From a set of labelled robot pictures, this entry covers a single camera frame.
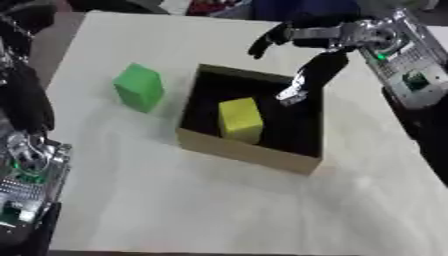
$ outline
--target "white table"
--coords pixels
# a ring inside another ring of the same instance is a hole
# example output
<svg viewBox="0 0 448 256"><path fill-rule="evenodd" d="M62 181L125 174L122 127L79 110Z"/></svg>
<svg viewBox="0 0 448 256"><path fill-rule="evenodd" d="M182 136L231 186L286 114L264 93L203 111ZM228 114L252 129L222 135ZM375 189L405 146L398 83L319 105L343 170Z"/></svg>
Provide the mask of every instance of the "white table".
<svg viewBox="0 0 448 256"><path fill-rule="evenodd" d="M49 89L51 137L73 143L53 249L446 255L448 194L357 53L326 90L325 160L311 177L188 152L174 129L199 63L291 75L316 54L248 46L273 23L91 13ZM434 28L448 43L448 29ZM144 115L111 80L131 62L160 71Z"/></svg>

